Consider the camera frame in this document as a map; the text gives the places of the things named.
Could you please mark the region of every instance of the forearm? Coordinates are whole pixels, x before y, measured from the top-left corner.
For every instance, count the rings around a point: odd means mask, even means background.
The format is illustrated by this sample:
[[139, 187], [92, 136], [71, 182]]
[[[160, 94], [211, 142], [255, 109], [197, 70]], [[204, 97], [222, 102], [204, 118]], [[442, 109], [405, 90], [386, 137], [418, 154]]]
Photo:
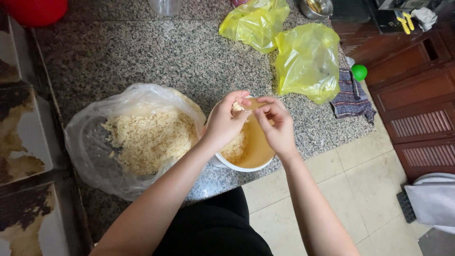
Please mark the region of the forearm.
[[280, 158], [303, 243], [310, 256], [355, 256], [357, 249], [295, 152]]
[[215, 151], [203, 140], [197, 143], [116, 219], [92, 255], [113, 248], [151, 255]]

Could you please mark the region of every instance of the white bucket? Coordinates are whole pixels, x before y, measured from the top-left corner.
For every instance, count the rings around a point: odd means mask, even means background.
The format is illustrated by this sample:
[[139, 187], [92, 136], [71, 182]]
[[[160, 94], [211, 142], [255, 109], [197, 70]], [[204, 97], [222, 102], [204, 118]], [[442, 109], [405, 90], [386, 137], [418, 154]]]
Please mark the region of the white bucket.
[[[247, 96], [247, 98], [250, 99], [251, 106], [243, 106], [246, 110], [254, 111], [256, 108], [264, 105], [264, 103], [258, 103], [256, 101], [256, 98], [253, 98], [252, 96]], [[208, 116], [207, 123], [210, 121], [212, 111]], [[264, 131], [262, 131], [261, 127], [259, 126], [259, 123], [254, 117], [254, 114], [251, 114], [251, 116], [248, 117], [248, 122], [244, 125], [249, 126], [250, 134], [246, 152], [247, 156], [238, 165], [234, 165], [228, 162], [219, 152], [217, 152], [209, 160], [210, 164], [213, 164], [220, 168], [231, 168], [240, 172], [254, 172], [266, 167], [272, 161], [273, 157], [275, 156], [275, 151], [273, 151], [273, 149], [271, 149], [268, 145], [265, 139]]]

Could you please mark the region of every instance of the green ball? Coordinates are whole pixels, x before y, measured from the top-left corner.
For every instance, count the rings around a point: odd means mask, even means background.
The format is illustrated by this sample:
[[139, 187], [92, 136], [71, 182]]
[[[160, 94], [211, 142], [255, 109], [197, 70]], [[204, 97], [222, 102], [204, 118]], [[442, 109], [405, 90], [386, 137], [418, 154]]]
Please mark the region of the green ball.
[[367, 68], [364, 65], [355, 64], [352, 66], [351, 70], [357, 81], [362, 81], [367, 76]]

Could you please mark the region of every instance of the stainless steel bowl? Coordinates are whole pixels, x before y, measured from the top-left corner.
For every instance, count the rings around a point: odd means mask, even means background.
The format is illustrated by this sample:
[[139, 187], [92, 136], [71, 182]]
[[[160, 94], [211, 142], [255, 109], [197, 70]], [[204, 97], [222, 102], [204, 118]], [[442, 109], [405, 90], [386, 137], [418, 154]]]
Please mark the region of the stainless steel bowl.
[[300, 10], [310, 20], [329, 17], [334, 12], [332, 0], [301, 0]]

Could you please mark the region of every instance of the red bucket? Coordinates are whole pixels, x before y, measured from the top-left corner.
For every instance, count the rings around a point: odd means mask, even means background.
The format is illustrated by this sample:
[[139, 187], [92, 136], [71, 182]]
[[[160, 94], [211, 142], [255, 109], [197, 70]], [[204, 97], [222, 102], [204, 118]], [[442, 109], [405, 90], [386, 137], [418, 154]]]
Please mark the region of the red bucket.
[[0, 0], [19, 24], [42, 27], [59, 20], [68, 9], [67, 0]]

